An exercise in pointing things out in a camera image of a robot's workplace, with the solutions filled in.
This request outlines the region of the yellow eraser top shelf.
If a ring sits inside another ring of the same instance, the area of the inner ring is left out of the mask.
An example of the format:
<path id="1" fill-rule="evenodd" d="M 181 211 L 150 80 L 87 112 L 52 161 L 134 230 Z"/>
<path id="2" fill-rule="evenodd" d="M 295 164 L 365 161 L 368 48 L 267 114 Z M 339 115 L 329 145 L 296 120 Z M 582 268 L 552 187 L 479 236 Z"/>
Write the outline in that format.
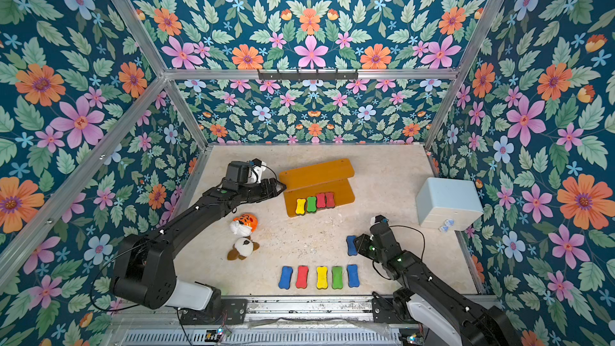
<path id="1" fill-rule="evenodd" d="M 328 289 L 328 267 L 320 266 L 316 268 L 316 288 L 318 290 Z"/>

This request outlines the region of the red eraser top shelf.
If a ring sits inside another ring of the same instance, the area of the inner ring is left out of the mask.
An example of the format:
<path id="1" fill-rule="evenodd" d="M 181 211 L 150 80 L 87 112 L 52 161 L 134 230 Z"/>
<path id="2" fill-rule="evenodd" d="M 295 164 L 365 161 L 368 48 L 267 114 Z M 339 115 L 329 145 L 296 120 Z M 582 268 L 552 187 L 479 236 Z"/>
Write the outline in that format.
<path id="1" fill-rule="evenodd" d="M 308 287 L 309 267 L 301 265 L 297 269 L 296 288 L 306 289 Z"/>

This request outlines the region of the green eraser bottom shelf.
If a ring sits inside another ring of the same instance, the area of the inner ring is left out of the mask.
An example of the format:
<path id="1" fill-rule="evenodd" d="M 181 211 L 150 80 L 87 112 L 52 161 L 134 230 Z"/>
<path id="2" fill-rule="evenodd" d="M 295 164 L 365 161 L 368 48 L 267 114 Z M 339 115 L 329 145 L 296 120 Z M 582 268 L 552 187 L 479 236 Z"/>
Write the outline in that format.
<path id="1" fill-rule="evenodd" d="M 310 196 L 307 198 L 305 211 L 307 213 L 315 213 L 317 212 L 317 198 L 315 196 Z"/>

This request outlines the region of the green eraser shelf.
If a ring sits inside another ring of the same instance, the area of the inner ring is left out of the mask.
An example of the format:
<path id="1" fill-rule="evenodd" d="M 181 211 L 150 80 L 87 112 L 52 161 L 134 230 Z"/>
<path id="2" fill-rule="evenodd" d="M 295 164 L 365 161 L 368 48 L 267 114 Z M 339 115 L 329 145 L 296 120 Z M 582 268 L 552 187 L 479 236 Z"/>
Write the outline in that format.
<path id="1" fill-rule="evenodd" d="M 307 198 L 305 211 L 307 213 L 315 213 L 317 212 L 317 198 L 315 196 L 310 196 Z"/>
<path id="2" fill-rule="evenodd" d="M 332 289 L 341 290 L 344 288 L 344 269 L 341 266 L 332 267 Z"/>

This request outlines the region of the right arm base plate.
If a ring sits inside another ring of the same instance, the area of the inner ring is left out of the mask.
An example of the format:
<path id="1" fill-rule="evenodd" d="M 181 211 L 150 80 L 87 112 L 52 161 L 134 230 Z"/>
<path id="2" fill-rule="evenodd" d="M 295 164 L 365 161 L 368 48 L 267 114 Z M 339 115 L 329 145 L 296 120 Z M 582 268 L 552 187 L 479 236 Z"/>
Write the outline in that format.
<path id="1" fill-rule="evenodd" d="M 417 325 L 418 321 L 413 318 L 407 305 L 412 296 L 408 288 L 400 288 L 392 293 L 392 296 L 372 292 L 373 321 L 389 325 Z"/>

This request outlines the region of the blue eraser bottom shelf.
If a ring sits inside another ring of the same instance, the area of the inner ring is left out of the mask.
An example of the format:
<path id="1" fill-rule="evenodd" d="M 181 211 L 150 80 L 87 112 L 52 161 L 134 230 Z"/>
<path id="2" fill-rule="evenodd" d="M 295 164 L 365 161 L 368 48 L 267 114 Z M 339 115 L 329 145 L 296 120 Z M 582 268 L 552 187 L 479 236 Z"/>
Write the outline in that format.
<path id="1" fill-rule="evenodd" d="M 355 239 L 356 238 L 357 237 L 355 235 L 348 235 L 346 237 L 347 254 L 348 254 L 348 256 L 357 256 L 358 255 L 357 247 L 355 245 Z"/>

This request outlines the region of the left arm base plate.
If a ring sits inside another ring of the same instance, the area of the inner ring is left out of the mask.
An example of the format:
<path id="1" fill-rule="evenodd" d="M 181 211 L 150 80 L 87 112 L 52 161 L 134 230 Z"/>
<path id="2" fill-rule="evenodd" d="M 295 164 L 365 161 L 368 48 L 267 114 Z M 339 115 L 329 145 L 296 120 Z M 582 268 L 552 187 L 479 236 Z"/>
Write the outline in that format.
<path id="1" fill-rule="evenodd" d="M 203 311 L 181 309 L 179 322 L 184 326 L 241 325 L 247 307 L 245 299 L 222 298 L 211 301 Z"/>

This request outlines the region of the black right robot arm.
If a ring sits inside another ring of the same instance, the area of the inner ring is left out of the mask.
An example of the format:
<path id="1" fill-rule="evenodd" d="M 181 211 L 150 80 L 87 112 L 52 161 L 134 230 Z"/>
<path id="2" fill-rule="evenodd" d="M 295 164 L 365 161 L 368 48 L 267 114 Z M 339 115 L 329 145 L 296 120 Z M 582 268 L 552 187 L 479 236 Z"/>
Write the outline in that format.
<path id="1" fill-rule="evenodd" d="M 368 234 L 353 240 L 357 253 L 380 264 L 400 289 L 393 311 L 424 325 L 445 345 L 520 345 L 509 317 L 498 307 L 476 303 L 434 274 L 427 264 L 397 242 L 388 220 L 377 216 Z"/>

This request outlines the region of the green eraser top shelf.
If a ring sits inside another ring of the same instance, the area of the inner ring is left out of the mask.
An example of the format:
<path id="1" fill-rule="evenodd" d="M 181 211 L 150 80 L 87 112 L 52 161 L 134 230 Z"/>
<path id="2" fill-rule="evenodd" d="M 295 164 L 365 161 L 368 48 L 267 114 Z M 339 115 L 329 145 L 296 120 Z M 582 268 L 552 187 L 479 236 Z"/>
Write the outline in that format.
<path id="1" fill-rule="evenodd" d="M 344 269 L 341 266 L 332 267 L 332 289 L 341 290 L 344 288 Z"/>

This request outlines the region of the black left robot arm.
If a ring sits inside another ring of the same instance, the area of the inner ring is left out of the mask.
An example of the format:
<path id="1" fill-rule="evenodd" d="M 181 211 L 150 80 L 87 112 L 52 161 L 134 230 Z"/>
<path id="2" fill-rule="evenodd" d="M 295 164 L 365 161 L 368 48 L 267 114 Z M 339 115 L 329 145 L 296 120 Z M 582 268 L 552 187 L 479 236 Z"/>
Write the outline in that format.
<path id="1" fill-rule="evenodd" d="M 268 166 L 257 159 L 232 161 L 220 183 L 187 210 L 147 234 L 129 235 L 119 246 L 111 293 L 149 309 L 170 307 L 203 311 L 215 289 L 180 280 L 175 258 L 202 231 L 244 204 L 261 203 L 286 191 L 276 176 L 265 179 Z"/>

